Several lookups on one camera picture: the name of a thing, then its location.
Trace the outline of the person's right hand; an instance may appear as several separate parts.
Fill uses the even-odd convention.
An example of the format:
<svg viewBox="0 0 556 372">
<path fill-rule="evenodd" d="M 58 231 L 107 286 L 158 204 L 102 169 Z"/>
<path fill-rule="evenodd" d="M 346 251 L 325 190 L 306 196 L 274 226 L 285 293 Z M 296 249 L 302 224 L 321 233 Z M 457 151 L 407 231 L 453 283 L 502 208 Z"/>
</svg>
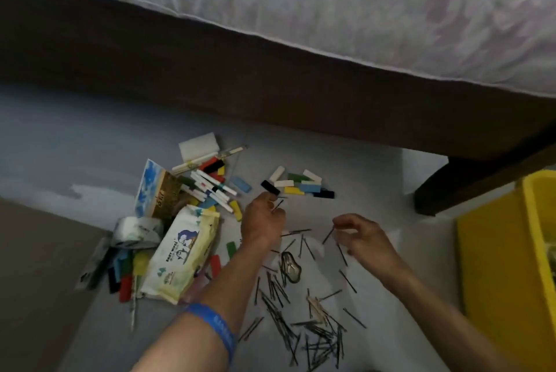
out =
<svg viewBox="0 0 556 372">
<path fill-rule="evenodd" d="M 355 244 L 339 244 L 374 277 L 386 282 L 407 270 L 407 264 L 397 253 L 384 230 L 378 223 L 358 214 L 343 214 L 333 218 L 335 230 L 359 232 L 360 241 Z"/>
</svg>

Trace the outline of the row of coloured domino blocks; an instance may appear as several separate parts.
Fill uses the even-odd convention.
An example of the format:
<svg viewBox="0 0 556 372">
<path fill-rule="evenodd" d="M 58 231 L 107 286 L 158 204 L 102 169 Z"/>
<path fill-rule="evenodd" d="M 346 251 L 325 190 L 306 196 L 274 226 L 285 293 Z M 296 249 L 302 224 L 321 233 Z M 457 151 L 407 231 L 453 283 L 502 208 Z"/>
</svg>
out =
<svg viewBox="0 0 556 372">
<path fill-rule="evenodd" d="M 324 184 L 322 177 L 305 169 L 302 173 L 288 171 L 279 165 L 272 174 L 260 183 L 261 187 L 278 197 L 280 195 L 312 196 L 314 198 L 334 200 L 335 191 Z"/>
</svg>

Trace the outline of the pile of white marker pens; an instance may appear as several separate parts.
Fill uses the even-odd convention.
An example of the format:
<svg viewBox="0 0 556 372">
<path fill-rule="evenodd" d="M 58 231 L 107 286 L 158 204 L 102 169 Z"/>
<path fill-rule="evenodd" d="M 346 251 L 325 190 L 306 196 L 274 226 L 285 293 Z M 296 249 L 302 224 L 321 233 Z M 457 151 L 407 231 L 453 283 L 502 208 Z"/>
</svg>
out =
<svg viewBox="0 0 556 372">
<path fill-rule="evenodd" d="M 228 193 L 232 196 L 236 196 L 237 192 L 220 183 L 205 172 L 194 170 L 190 172 L 190 176 L 182 175 L 178 176 L 177 179 L 183 186 L 186 186 L 185 192 L 197 198 L 200 202 L 212 199 L 229 213 L 234 212 L 234 209 L 231 207 L 231 197 L 228 196 Z"/>
</svg>

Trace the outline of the metal hair clip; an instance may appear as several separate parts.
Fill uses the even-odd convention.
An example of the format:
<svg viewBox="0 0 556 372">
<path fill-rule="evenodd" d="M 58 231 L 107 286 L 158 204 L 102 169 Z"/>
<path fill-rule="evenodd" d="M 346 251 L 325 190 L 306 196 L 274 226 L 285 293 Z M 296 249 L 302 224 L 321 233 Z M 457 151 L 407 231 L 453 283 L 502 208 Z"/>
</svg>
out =
<svg viewBox="0 0 556 372">
<path fill-rule="evenodd" d="M 280 269 L 283 276 L 291 284 L 297 284 L 301 280 L 302 267 L 296 262 L 294 256 L 289 251 L 283 251 L 280 255 Z"/>
</svg>

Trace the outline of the red and black domino blocks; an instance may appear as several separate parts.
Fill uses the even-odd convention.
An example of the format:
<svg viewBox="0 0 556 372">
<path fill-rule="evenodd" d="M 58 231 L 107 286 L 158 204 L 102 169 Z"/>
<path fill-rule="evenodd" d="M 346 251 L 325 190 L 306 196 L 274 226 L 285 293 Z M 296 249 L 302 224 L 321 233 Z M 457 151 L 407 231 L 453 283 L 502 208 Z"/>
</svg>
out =
<svg viewBox="0 0 556 372">
<path fill-rule="evenodd" d="M 223 184 L 225 182 L 225 163 L 222 159 L 212 157 L 200 165 L 198 169 L 219 183 Z"/>
</svg>

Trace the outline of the long white paper-wrapped sticks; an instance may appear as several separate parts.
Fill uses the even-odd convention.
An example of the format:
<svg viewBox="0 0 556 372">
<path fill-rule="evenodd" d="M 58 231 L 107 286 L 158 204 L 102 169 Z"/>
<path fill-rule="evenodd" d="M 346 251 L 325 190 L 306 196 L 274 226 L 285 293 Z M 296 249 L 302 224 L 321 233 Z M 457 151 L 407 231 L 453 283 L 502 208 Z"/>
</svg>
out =
<svg viewBox="0 0 556 372">
<path fill-rule="evenodd" d="M 173 174 L 180 174 L 180 173 L 184 173 L 186 171 L 190 171 L 193 169 L 198 168 L 200 165 L 204 164 L 205 162 L 209 161 L 212 158 L 216 158 L 217 160 L 222 160 L 224 158 L 230 157 L 231 155 L 234 155 L 236 153 L 239 153 L 240 151 L 243 151 L 245 149 L 247 149 L 248 146 L 243 145 L 231 150 L 226 150 L 226 151 L 222 151 L 222 152 L 212 152 L 209 153 L 208 155 L 205 155 L 203 157 L 199 157 L 193 160 L 189 160 L 186 161 L 185 163 L 181 164 L 181 165 L 177 165 L 173 168 L 171 168 L 171 172 Z"/>
</svg>

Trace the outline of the bundle of pale wooden sticks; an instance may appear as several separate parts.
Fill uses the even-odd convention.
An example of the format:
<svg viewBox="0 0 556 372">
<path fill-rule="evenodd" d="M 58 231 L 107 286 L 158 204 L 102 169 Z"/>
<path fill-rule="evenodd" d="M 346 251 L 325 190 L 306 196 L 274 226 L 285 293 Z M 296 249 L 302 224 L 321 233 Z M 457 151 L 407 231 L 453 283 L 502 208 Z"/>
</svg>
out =
<svg viewBox="0 0 556 372">
<path fill-rule="evenodd" d="M 323 308 L 317 298 L 312 298 L 310 296 L 306 297 L 309 305 L 311 306 L 312 311 L 315 312 L 316 321 L 318 324 L 323 324 L 324 326 L 330 325 L 330 315 L 329 313 Z"/>
</svg>

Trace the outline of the white foam sponge block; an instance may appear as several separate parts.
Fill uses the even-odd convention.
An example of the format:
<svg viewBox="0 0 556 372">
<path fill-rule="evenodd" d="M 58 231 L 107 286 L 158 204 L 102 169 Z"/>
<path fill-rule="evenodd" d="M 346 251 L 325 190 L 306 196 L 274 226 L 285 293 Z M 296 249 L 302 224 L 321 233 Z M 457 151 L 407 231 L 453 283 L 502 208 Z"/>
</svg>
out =
<svg viewBox="0 0 556 372">
<path fill-rule="evenodd" d="M 178 148 L 184 162 L 190 162 L 220 151 L 220 146 L 213 132 L 180 142 Z"/>
</svg>

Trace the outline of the pile of thin black sticks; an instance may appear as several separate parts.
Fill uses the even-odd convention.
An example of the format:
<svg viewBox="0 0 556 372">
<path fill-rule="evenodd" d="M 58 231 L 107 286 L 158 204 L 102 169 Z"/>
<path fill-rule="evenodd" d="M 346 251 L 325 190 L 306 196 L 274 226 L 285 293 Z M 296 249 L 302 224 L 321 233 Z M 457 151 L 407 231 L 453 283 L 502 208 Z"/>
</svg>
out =
<svg viewBox="0 0 556 372">
<path fill-rule="evenodd" d="M 248 306 L 231 372 L 364 372 L 372 368 L 364 270 L 337 244 L 326 221 L 282 234 L 265 261 Z M 280 269 L 283 251 L 302 267 L 291 284 Z M 306 297 L 317 298 L 330 325 L 316 321 Z"/>
</svg>

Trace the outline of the blue rubber wristband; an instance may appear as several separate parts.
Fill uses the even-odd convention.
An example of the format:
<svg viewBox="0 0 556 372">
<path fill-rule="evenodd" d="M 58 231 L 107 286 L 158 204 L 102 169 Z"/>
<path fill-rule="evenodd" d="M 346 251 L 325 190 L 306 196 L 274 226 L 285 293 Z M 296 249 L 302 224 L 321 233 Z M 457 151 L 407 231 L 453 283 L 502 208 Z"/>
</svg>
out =
<svg viewBox="0 0 556 372">
<path fill-rule="evenodd" d="M 201 319 L 212 328 L 226 348 L 228 364 L 230 365 L 237 347 L 237 336 L 232 332 L 226 320 L 211 307 L 201 303 L 192 303 L 188 305 L 184 308 L 184 312 L 190 313 L 198 319 Z"/>
</svg>

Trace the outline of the clear tape roll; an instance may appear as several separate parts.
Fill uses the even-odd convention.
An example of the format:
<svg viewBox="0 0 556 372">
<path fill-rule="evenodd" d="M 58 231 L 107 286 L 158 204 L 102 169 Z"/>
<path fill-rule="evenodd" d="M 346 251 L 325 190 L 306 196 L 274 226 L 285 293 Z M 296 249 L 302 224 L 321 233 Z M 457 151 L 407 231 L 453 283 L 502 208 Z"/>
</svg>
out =
<svg viewBox="0 0 556 372">
<path fill-rule="evenodd" d="M 163 221 L 150 217 L 123 217 L 117 220 L 110 247 L 119 249 L 153 249 L 163 239 Z"/>
</svg>

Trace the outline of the dark brown bed leg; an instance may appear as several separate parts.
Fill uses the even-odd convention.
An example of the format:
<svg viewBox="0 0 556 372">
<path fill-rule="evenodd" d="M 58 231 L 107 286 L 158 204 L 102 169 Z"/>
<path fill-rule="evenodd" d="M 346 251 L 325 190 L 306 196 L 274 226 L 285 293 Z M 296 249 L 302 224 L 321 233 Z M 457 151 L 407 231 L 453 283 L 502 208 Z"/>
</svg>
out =
<svg viewBox="0 0 556 372">
<path fill-rule="evenodd" d="M 434 216 L 554 164 L 556 122 L 495 159 L 449 158 L 414 192 L 414 209 L 420 215 Z"/>
</svg>

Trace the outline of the yellow plastic bin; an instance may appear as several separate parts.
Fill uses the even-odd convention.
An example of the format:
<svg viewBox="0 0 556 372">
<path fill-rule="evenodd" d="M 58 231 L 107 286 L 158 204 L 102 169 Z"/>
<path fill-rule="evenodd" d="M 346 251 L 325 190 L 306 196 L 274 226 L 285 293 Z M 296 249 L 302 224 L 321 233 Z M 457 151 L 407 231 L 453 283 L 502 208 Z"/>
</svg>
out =
<svg viewBox="0 0 556 372">
<path fill-rule="evenodd" d="M 456 219 L 462 304 L 468 319 L 535 372 L 556 372 L 556 171 Z"/>
</svg>

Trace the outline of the thin white stick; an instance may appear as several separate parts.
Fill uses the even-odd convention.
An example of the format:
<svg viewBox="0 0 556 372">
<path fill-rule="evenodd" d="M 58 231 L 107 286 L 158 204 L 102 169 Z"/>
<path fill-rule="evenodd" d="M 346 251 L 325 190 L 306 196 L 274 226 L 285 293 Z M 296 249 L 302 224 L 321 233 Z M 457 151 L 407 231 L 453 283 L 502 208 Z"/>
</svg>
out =
<svg viewBox="0 0 556 372">
<path fill-rule="evenodd" d="M 130 322 L 130 330 L 131 333 L 135 330 L 135 323 L 136 323 L 136 310 L 137 310 L 137 281 L 138 276 L 133 275 L 132 279 L 132 292 L 131 292 L 131 322 Z"/>
</svg>

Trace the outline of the dark brown bed frame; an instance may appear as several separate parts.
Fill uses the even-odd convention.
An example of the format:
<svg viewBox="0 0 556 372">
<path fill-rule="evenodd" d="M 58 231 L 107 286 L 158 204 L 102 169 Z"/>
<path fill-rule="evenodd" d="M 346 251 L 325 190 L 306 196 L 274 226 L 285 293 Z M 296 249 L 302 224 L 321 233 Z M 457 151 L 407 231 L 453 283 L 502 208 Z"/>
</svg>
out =
<svg viewBox="0 0 556 372">
<path fill-rule="evenodd" d="M 477 161 L 556 147 L 556 98 L 365 67 L 113 0 L 0 0 L 0 79 Z"/>
</svg>

